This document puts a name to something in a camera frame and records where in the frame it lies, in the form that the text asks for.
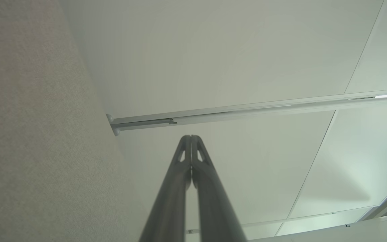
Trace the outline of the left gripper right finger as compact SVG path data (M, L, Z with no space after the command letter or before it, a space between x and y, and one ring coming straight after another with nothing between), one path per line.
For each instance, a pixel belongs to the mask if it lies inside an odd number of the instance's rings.
M202 139L192 135L192 181L198 192L201 242L246 242Z

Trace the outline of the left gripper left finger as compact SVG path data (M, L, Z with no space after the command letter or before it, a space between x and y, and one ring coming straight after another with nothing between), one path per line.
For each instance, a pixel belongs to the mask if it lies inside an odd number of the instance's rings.
M184 242L186 191L191 183L191 136L183 136L170 162L140 242Z

